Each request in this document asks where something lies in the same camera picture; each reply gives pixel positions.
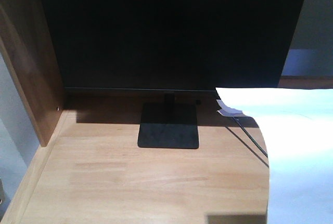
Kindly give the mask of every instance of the desk surface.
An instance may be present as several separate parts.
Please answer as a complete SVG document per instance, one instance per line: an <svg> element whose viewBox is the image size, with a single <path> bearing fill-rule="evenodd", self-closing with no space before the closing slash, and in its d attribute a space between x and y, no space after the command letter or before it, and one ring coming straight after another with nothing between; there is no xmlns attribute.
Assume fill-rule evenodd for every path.
<svg viewBox="0 0 333 224"><path fill-rule="evenodd" d="M142 103L159 99L72 97L51 143L37 151L18 191L26 205L16 205L17 196L3 223L13 213L21 213L17 223L33 224L212 224L228 218L238 222L227 223L247 223L240 222L244 215L262 219L267 159L240 128L216 113L212 97L178 101L195 99L201 100L200 148L178 150L137 146ZM245 125L264 146L255 124L247 119Z"/></svg>

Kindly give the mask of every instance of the paper sheet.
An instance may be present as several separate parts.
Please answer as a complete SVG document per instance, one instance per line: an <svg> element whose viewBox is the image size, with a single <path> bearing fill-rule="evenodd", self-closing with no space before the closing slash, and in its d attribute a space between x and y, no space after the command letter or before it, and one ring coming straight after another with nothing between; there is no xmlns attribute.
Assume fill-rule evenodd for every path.
<svg viewBox="0 0 333 224"><path fill-rule="evenodd" d="M221 114L255 119L270 162L268 224L333 224L333 89L217 88Z"/></svg>

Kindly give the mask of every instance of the grey wall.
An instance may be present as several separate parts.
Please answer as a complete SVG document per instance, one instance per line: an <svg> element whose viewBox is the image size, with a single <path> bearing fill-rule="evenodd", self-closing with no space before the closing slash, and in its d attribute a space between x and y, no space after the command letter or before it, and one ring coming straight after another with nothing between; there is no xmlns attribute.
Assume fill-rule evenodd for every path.
<svg viewBox="0 0 333 224"><path fill-rule="evenodd" d="M6 193L0 218L38 146L37 136L0 54L0 177Z"/></svg>
<svg viewBox="0 0 333 224"><path fill-rule="evenodd" d="M333 76L333 0L304 0L283 75Z"/></svg>

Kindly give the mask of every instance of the monitor base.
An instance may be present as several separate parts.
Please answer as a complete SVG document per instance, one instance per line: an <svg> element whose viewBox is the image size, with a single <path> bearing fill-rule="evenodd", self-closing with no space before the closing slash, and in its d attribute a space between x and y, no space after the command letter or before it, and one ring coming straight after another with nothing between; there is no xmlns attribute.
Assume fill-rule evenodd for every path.
<svg viewBox="0 0 333 224"><path fill-rule="evenodd" d="M140 148L199 148L196 106L172 100L145 103L137 144Z"/></svg>

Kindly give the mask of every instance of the monitor screen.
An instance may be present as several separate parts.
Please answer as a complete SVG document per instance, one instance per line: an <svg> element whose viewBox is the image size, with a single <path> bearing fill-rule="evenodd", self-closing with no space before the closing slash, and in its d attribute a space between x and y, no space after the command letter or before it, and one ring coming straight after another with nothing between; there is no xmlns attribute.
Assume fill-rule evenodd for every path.
<svg viewBox="0 0 333 224"><path fill-rule="evenodd" d="M42 0L66 88L278 84L303 0Z"/></svg>

